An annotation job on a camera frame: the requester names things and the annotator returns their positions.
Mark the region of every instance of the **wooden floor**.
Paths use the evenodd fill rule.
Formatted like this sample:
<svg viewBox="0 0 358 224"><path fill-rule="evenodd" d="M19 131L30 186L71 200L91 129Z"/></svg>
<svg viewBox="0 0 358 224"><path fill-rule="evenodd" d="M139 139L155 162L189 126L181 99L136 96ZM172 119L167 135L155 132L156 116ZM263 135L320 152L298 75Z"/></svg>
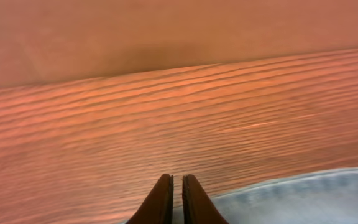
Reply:
<svg viewBox="0 0 358 224"><path fill-rule="evenodd" d="M158 177L210 195L358 166L358 49L0 90L0 223L115 223Z"/></svg>

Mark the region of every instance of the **orange wall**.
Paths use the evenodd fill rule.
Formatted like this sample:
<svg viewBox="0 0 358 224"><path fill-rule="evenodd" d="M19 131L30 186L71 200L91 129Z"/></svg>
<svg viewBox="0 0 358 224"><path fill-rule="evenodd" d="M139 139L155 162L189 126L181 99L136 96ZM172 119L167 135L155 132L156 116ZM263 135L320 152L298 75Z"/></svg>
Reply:
<svg viewBox="0 0 358 224"><path fill-rule="evenodd" d="M0 87L356 46L355 0L0 0Z"/></svg>

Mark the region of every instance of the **blue denim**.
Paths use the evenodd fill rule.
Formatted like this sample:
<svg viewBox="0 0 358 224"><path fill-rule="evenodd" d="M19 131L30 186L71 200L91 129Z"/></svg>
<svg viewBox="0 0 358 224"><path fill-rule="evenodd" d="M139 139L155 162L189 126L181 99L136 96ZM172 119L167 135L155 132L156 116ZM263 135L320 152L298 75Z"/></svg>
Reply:
<svg viewBox="0 0 358 224"><path fill-rule="evenodd" d="M212 201L233 224L358 224L358 168L270 180ZM181 207L173 223L183 223Z"/></svg>

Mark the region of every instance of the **wood grain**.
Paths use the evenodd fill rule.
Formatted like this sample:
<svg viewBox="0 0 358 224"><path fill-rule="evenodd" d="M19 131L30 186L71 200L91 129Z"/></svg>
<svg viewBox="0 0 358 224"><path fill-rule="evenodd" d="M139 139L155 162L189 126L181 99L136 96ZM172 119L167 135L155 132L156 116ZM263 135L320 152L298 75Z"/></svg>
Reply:
<svg viewBox="0 0 358 224"><path fill-rule="evenodd" d="M115 223L163 173L210 195L358 166L358 49L0 90L0 223Z"/></svg>

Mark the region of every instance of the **jeans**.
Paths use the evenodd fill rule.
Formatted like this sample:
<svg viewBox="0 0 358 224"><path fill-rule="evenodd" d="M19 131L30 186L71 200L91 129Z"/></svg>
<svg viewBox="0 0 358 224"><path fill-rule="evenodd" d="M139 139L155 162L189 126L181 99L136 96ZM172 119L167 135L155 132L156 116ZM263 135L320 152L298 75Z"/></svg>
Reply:
<svg viewBox="0 0 358 224"><path fill-rule="evenodd" d="M358 224L358 168L270 180L212 201L229 223ZM181 207L172 223L183 223Z"/></svg>

